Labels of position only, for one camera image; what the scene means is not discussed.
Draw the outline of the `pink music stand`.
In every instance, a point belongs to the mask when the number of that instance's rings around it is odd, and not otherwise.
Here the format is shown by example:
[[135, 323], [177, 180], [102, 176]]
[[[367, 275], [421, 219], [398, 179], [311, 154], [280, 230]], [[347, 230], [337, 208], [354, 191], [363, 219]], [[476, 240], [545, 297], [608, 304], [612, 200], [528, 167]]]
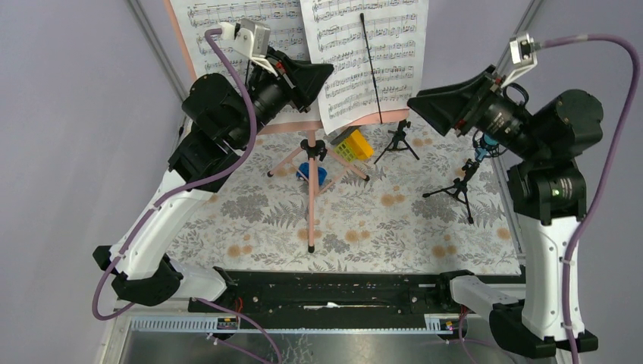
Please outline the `pink music stand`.
[[[230, 76], [226, 67], [223, 66], [217, 55], [212, 50], [205, 38], [206, 30], [216, 28], [218, 23], [236, 23], [237, 21], [248, 18], [259, 23], [266, 24], [271, 29], [270, 45], [291, 58], [309, 60], [309, 47], [304, 29], [304, 22], [301, 16], [301, 7], [299, 1], [163, 1], [171, 19], [171, 24], [177, 34], [177, 39], [186, 60], [190, 78], [192, 79], [188, 86], [196, 79], [212, 73], [221, 73]], [[225, 40], [219, 47], [231, 64], [237, 69], [239, 75], [246, 76], [247, 58], [239, 52], [232, 49], [232, 41]], [[398, 108], [397, 110], [384, 111], [382, 114], [371, 113], [361, 118], [354, 119], [351, 127], [368, 124], [393, 123], [402, 121], [409, 116], [408, 109]], [[322, 157], [313, 156], [312, 148], [316, 147], [318, 141], [315, 132], [322, 129], [322, 122], [319, 117], [318, 106], [313, 104], [312, 110], [307, 114], [300, 114], [292, 108], [286, 107], [277, 116], [276, 121], [272, 121], [262, 134], [269, 133], [289, 133], [305, 131], [306, 137], [303, 139], [301, 146], [295, 149], [282, 162], [268, 171], [268, 176], [272, 177], [276, 172], [285, 165], [296, 167], [293, 159], [300, 153], [311, 150], [308, 162], [312, 167], [319, 167]], [[342, 159], [332, 149], [327, 149], [330, 157], [340, 162], [344, 167], [340, 174], [352, 171], [356, 176], [364, 181], [369, 180], [369, 176], [360, 171], [355, 165]], [[308, 176], [301, 177], [308, 187], [308, 216], [309, 227], [308, 248], [309, 253], [315, 249], [314, 238], [314, 220], [315, 220], [315, 198], [325, 192], [330, 185], [321, 188], [318, 182], [308, 181]]]

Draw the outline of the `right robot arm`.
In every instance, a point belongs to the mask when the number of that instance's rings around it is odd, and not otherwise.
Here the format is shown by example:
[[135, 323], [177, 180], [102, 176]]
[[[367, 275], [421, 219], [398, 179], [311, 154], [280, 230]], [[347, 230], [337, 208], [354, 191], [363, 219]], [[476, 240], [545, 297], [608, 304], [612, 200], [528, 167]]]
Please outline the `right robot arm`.
[[588, 214], [576, 158], [602, 139], [601, 103], [568, 89], [531, 114], [507, 95], [490, 66], [462, 83], [422, 90], [407, 105], [441, 135], [479, 130], [520, 158], [507, 177], [513, 210], [529, 237], [525, 297], [508, 297], [471, 272], [456, 271], [446, 273], [434, 293], [438, 308], [472, 309], [487, 320], [500, 348], [530, 359], [596, 350], [598, 340], [578, 309], [572, 236]]

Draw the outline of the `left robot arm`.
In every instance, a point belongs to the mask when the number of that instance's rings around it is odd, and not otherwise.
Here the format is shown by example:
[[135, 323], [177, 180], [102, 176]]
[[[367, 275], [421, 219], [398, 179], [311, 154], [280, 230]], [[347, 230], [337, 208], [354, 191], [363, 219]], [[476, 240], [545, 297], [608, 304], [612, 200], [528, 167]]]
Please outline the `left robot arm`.
[[252, 132], [287, 105], [308, 111], [334, 72], [331, 64], [293, 60], [274, 49], [267, 61], [273, 71], [256, 65], [239, 86], [217, 73], [191, 86], [182, 109], [192, 129], [170, 157], [148, 209], [121, 242], [93, 253], [101, 270], [113, 275], [119, 299], [156, 306], [170, 298], [201, 298], [219, 312], [234, 305], [234, 289], [218, 271], [180, 263], [168, 255], [168, 247], [243, 161], [239, 151], [252, 143]]

